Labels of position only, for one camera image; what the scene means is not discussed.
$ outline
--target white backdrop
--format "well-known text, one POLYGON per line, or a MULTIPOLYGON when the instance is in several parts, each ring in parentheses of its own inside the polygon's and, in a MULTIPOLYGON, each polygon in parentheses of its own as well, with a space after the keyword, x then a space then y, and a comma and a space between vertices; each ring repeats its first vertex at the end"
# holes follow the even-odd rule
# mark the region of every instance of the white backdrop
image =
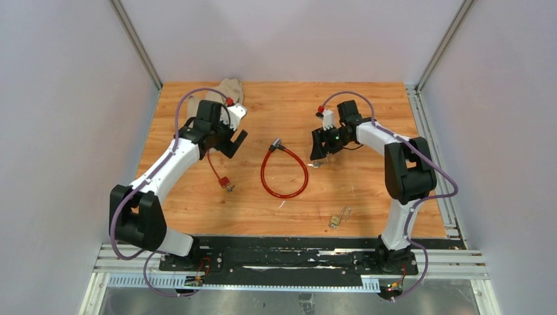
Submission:
POLYGON ((0 43, 0 313, 77 314, 158 92, 108 1, 3 1, 0 43))
POLYGON ((555 314, 557 3, 476 1, 424 96, 502 314, 555 314))
POLYGON ((461 0, 123 0, 162 81, 415 84, 461 0))

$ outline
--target red cable lock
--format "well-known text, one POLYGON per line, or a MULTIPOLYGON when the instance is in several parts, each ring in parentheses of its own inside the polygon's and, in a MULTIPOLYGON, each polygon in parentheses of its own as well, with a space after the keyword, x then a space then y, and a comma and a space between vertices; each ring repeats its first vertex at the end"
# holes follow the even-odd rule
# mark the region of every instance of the red cable lock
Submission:
POLYGON ((264 189, 274 197, 280 199, 294 198, 297 195, 301 194, 303 190, 305 190, 308 180, 309 180, 309 174, 307 172, 307 167, 305 166, 303 161, 292 151, 280 145, 280 138, 277 138, 275 141, 273 141, 273 144, 269 147, 269 151, 267 152, 267 155, 265 155, 265 158, 263 159, 263 163, 261 164, 261 183, 263 184, 264 189), (301 168, 303 169, 303 184, 300 189, 298 189, 296 192, 293 192, 291 194, 287 194, 287 195, 278 194, 272 191, 272 189, 270 189, 267 183, 265 182, 265 166, 267 165, 267 160, 269 159, 269 156, 271 156, 271 153, 273 153, 276 149, 282 150, 287 154, 289 154, 290 156, 292 156, 301 165, 301 168))

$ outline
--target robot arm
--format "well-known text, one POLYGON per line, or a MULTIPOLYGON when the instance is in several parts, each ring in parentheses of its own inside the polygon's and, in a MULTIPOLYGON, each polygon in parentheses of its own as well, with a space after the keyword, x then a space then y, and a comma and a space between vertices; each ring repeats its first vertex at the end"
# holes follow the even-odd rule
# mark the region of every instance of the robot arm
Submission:
POLYGON ((111 224, 117 208, 122 207, 116 219, 116 239, 148 251, 191 256, 196 240, 166 226, 161 204, 182 174, 203 159, 209 149, 215 148, 228 158, 234 156, 248 134, 241 131, 234 142, 231 138, 246 114, 247 109, 240 104, 224 107, 218 102, 202 100, 196 117, 179 130, 179 138, 170 142, 145 174, 128 186, 116 185, 112 189, 111 224))
MULTIPOLYGON (((395 135, 382 130, 381 124, 371 118, 362 118, 355 101, 347 101, 337 106, 340 128, 334 126, 334 113, 324 110, 317 113, 323 120, 323 127, 312 132, 313 150, 311 159, 322 159, 327 154, 340 152, 346 144, 355 142, 369 146, 385 158, 385 184, 391 196, 389 218, 380 235, 380 260, 389 263, 403 259, 409 254, 410 235, 414 225, 415 211, 412 206, 435 189, 437 179, 434 170, 414 155, 395 135), (416 166, 407 167, 407 161, 416 166)), ((427 141, 422 137, 408 138, 427 158, 431 158, 427 141)))

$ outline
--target wood grain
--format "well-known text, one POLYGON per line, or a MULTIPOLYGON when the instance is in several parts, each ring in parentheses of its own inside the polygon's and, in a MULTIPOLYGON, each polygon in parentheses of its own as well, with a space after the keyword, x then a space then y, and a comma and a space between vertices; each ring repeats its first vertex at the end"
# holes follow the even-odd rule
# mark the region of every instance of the wood grain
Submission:
MULTIPOLYGON (((169 145, 179 99, 193 88, 215 85, 214 82, 164 84, 138 175, 169 145)), ((315 117, 317 106, 341 90, 357 91, 370 98, 376 117, 387 128, 403 135, 417 135, 401 83, 244 82, 248 115, 240 126, 248 131, 248 138, 232 159, 219 152, 212 155, 220 176, 228 176, 236 185, 234 192, 230 194, 219 186, 203 159, 180 178, 165 200, 163 209, 168 225, 189 234, 379 235, 387 221, 390 197, 384 184, 384 160, 370 148, 344 150, 330 156, 321 168, 310 167, 306 190, 282 207, 282 200, 269 195, 259 179, 263 157, 277 137, 309 163, 311 131, 321 126, 315 117), (352 208, 350 219, 342 222, 339 229, 331 230, 328 227, 331 215, 340 214, 345 206, 352 208)), ((354 96, 337 96, 328 108, 336 111, 338 103, 351 99, 354 96)), ((360 100, 357 103, 364 117, 369 116, 371 111, 365 103, 360 100)), ((180 124, 185 123, 186 108, 182 113, 180 124)), ((265 172, 269 186, 280 193, 297 190, 303 181, 300 166, 280 151, 273 153, 265 172)), ((420 210, 412 234, 445 237, 434 201, 420 210)))

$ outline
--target wooden table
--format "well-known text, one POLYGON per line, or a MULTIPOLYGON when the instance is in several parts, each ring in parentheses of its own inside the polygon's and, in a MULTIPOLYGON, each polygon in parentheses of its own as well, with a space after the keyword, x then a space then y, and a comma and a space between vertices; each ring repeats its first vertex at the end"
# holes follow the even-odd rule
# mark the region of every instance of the wooden table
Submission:
MULTIPOLYGON (((147 138, 138 175, 143 174, 164 152, 173 137, 174 114, 179 99, 197 87, 213 87, 214 82, 164 83, 147 138)), ((248 115, 240 128, 249 135, 234 158, 220 152, 212 161, 221 177, 236 185, 234 192, 222 189, 207 159, 191 167, 168 194, 163 209, 166 222, 189 234, 236 234, 281 236, 372 236, 383 231, 390 197, 384 184, 384 160, 364 147, 343 150, 330 156, 320 168, 309 167, 306 190, 281 206, 282 200, 262 187, 259 170, 272 141, 282 143, 309 163, 311 131, 321 126, 317 107, 332 93, 357 91, 375 106, 378 121, 396 133, 416 136, 416 127, 405 87, 401 83, 306 83, 244 82, 244 105, 248 115), (331 215, 349 206, 352 214, 337 230, 328 227, 331 215)), ((355 96, 337 96, 336 105, 355 96)), ((367 117, 371 111, 357 100, 367 117)), ((182 108, 180 124, 186 120, 182 108)), ((273 153, 265 169, 269 186, 279 193, 296 191, 303 181, 301 167, 281 151, 273 153)), ((434 201, 419 212, 414 237, 445 237, 439 209, 434 201)))

